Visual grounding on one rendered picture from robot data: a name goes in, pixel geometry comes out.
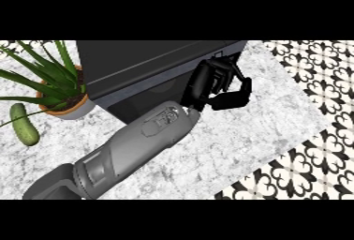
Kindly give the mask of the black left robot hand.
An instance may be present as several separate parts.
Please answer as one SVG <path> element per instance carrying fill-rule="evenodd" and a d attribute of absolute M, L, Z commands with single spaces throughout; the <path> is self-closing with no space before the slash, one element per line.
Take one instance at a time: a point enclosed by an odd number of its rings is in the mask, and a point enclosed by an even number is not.
<path fill-rule="evenodd" d="M 204 111 L 210 104 L 216 111 L 242 108 L 250 103 L 253 79 L 236 65 L 236 56 L 202 60 L 192 72 L 182 105 Z"/>

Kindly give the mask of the terracotta plant pot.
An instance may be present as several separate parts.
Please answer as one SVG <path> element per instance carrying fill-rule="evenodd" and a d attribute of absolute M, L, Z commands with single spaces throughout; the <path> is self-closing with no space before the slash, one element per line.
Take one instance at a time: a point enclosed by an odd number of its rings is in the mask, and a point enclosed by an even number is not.
<path fill-rule="evenodd" d="M 80 102 L 71 109 L 61 111 L 61 112 L 49 111 L 48 107 L 45 105 L 39 106 L 40 110 L 46 114 L 49 114 L 64 120 L 80 119 L 80 117 L 83 117 L 95 109 L 95 107 L 96 107 L 96 103 L 90 100 L 89 95 L 83 96 L 83 99 L 80 100 Z"/>

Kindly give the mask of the green cucumber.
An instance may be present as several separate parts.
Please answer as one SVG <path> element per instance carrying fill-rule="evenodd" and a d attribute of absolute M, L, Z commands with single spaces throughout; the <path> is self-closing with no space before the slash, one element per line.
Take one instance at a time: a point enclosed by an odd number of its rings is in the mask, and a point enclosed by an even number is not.
<path fill-rule="evenodd" d="M 27 115 L 25 105 L 15 103 L 11 106 L 12 128 L 18 140 L 27 145 L 34 146 L 40 140 L 40 134 Z"/>

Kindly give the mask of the green spiky leaf plant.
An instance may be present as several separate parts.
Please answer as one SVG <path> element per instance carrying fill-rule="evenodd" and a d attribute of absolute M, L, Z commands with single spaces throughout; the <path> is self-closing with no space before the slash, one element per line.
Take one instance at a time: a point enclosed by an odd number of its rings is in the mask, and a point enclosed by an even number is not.
<path fill-rule="evenodd" d="M 5 46 L 0 46 L 0 51 L 33 72 L 42 79 L 42 82 L 30 80 L 12 70 L 6 71 L 0 69 L 2 78 L 27 85 L 36 90 L 36 97 L 0 97 L 0 100 L 18 100 L 39 106 L 45 105 L 49 111 L 61 112 L 71 109 L 79 104 L 83 96 L 89 94 L 86 83 L 79 81 L 83 69 L 81 66 L 74 64 L 65 41 L 55 41 L 62 62 L 58 62 L 46 47 L 43 47 L 43 50 L 50 59 L 46 59 L 22 40 L 18 40 L 18 44 L 34 58 L 34 63 L 17 55 Z"/>

